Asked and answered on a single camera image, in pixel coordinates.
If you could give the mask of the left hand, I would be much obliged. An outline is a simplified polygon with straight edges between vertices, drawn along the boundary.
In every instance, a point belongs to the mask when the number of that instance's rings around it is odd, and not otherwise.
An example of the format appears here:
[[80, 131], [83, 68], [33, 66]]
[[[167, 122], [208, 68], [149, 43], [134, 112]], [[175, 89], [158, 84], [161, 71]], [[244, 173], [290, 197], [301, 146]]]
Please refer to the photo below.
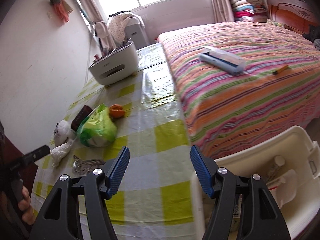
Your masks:
[[33, 207], [31, 206], [31, 197], [25, 186], [22, 187], [22, 196], [23, 199], [18, 203], [18, 207], [22, 211], [22, 220], [28, 225], [33, 225], [35, 223], [35, 216]]

